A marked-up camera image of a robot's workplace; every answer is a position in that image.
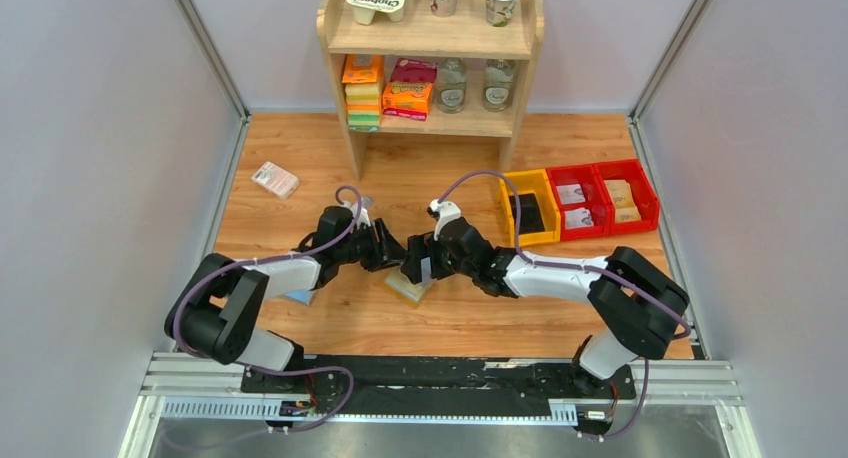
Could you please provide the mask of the right glass bottle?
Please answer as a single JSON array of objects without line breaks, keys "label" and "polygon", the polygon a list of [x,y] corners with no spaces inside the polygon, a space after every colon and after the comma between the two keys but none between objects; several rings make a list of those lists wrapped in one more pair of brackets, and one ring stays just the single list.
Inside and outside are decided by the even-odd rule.
[{"label": "right glass bottle", "polygon": [[487,59],[483,70],[483,106],[488,111],[503,111],[510,104],[515,81],[513,60]]}]

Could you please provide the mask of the pink white card pack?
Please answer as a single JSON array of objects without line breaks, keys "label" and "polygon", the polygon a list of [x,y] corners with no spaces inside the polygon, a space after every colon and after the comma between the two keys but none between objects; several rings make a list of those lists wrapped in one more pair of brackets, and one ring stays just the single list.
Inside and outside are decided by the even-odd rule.
[{"label": "pink white card pack", "polygon": [[288,199],[300,186],[296,175],[270,161],[254,172],[251,180],[281,200]]}]

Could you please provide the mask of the white cards in bin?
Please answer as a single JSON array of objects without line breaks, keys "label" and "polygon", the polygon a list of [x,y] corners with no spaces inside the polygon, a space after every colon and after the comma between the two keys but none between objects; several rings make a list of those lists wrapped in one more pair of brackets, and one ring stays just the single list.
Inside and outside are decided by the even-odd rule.
[{"label": "white cards in bin", "polygon": [[580,184],[564,184],[556,186],[560,203],[565,207],[563,217],[566,229],[589,228],[595,225],[588,200]]}]

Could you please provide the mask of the aluminium rail frame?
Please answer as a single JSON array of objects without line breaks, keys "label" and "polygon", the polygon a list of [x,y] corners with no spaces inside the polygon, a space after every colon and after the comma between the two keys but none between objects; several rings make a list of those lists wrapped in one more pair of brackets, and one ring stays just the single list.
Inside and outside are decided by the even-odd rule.
[{"label": "aluminium rail frame", "polygon": [[[761,452],[744,399],[731,365],[713,360],[656,360],[648,367],[631,366],[630,381],[640,390],[648,379],[647,406],[713,407],[722,441],[731,457],[759,457]],[[139,457],[151,449],[152,426],[164,416],[168,397],[202,401],[206,416],[229,419],[274,417],[278,404],[305,401],[305,393],[244,393],[240,390],[244,368],[219,365],[182,353],[156,352],[143,379],[134,417],[127,428],[119,455]]]}]

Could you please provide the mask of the yellow plastic bin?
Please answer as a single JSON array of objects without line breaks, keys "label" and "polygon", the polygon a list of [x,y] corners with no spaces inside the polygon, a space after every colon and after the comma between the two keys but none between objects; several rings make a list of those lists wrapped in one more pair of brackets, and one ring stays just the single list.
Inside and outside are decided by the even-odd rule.
[{"label": "yellow plastic bin", "polygon": [[519,234],[519,245],[521,247],[529,247],[558,243],[560,241],[561,215],[556,206],[546,170],[544,168],[537,168],[514,171],[506,173],[505,176],[512,185],[503,181],[499,183],[498,205],[503,216],[501,219],[502,228],[508,236],[510,245],[514,246],[516,244],[515,217],[511,212],[509,204],[509,198],[511,195],[515,195],[515,191],[518,192],[518,196],[523,193],[534,193],[537,195],[546,226],[546,231],[542,233]]}]

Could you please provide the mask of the right red plastic bin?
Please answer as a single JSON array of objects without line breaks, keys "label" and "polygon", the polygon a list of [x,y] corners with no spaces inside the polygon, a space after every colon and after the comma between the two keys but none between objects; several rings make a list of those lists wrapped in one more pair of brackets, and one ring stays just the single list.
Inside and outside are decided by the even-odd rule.
[{"label": "right red plastic bin", "polygon": [[660,202],[638,159],[594,164],[612,214],[610,235],[654,231]]}]

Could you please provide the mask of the black item in bin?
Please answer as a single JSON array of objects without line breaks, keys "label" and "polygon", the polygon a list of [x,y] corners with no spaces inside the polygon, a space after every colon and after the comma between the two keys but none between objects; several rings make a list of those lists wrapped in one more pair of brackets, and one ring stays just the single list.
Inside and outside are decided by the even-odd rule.
[{"label": "black item in bin", "polygon": [[518,196],[518,203],[515,203],[514,196],[509,198],[511,212],[514,217],[521,215],[519,223],[519,234],[528,235],[534,233],[542,233],[546,231],[544,219],[542,217],[542,209],[537,195],[534,193],[523,193]]}]

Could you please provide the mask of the wooden shelf unit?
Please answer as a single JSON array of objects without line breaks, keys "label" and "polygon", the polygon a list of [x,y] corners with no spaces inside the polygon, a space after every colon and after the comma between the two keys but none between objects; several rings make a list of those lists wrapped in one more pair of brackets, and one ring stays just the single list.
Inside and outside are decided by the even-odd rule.
[{"label": "wooden shelf unit", "polygon": [[332,89],[343,142],[355,178],[364,173],[368,133],[350,129],[342,89],[342,72],[349,54],[431,59],[459,57],[513,60],[517,65],[512,101],[501,112],[484,109],[483,74],[469,76],[470,97],[463,110],[446,114],[434,110],[424,121],[388,116],[379,130],[390,134],[492,137],[500,141],[499,169],[511,168],[522,121],[539,62],[545,32],[544,0],[519,0],[510,24],[493,27],[485,20],[485,0],[458,0],[451,17],[434,16],[429,0],[406,0],[399,22],[377,17],[369,25],[353,19],[346,0],[320,0],[316,30]]}]

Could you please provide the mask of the blue small box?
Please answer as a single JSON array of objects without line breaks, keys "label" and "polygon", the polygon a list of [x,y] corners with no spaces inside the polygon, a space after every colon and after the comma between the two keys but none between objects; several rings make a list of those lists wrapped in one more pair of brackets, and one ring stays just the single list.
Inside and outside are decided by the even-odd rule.
[{"label": "blue small box", "polygon": [[282,298],[287,299],[292,302],[296,302],[302,304],[304,306],[310,306],[315,297],[314,290],[297,290],[297,291],[289,291],[281,295]]}]

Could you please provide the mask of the stack of coloured sponges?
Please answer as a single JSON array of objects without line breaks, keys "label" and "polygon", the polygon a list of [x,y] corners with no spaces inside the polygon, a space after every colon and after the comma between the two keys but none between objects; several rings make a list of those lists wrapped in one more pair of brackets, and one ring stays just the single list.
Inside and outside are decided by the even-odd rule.
[{"label": "stack of coloured sponges", "polygon": [[348,54],[342,72],[342,90],[348,126],[351,129],[379,130],[384,88],[384,56]]}]

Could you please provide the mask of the orange pink snack box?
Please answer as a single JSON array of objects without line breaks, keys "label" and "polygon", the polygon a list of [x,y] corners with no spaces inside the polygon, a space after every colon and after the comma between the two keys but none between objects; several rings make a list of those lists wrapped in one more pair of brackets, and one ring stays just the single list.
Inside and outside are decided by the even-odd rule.
[{"label": "orange pink snack box", "polygon": [[426,121],[430,114],[437,64],[399,58],[382,93],[384,116]]}]

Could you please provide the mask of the glass bottle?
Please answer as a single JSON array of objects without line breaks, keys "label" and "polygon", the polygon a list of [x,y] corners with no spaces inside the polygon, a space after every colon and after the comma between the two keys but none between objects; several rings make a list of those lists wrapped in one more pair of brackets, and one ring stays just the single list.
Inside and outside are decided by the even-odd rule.
[{"label": "glass bottle", "polygon": [[462,58],[445,58],[439,64],[435,81],[436,101],[444,113],[458,113],[465,104],[467,66]]},{"label": "glass bottle", "polygon": [[515,81],[513,60],[487,59],[483,70],[483,106],[488,111],[503,111],[510,104]]}]

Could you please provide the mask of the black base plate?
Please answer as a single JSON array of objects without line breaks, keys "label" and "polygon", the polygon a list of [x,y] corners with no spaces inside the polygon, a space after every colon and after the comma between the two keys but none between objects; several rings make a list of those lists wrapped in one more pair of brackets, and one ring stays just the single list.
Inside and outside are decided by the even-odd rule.
[{"label": "black base plate", "polygon": [[552,399],[634,399],[630,369],[616,372],[609,385],[579,390],[570,364],[505,359],[314,355],[301,360],[308,377],[283,378],[254,371],[243,374],[245,393],[306,394],[327,412],[353,392],[346,414],[450,417],[541,417]]}]

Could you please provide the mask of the left glass bottle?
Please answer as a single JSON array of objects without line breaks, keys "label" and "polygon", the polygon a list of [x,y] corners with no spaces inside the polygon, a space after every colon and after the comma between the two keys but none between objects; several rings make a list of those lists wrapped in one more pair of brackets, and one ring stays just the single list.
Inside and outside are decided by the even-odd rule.
[{"label": "left glass bottle", "polygon": [[435,81],[436,101],[444,113],[458,113],[465,104],[467,66],[462,58],[445,58],[439,64]]}]

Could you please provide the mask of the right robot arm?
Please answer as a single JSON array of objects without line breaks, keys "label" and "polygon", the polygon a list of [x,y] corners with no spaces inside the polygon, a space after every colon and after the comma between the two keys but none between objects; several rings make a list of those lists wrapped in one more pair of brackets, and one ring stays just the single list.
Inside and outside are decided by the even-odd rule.
[{"label": "right robot arm", "polygon": [[691,331],[687,292],[636,250],[569,259],[494,246],[464,218],[439,232],[407,240],[403,275],[412,283],[462,275],[495,297],[546,297],[587,303],[603,332],[587,338],[572,365],[577,376],[611,378],[637,358],[662,359],[670,344]]}]

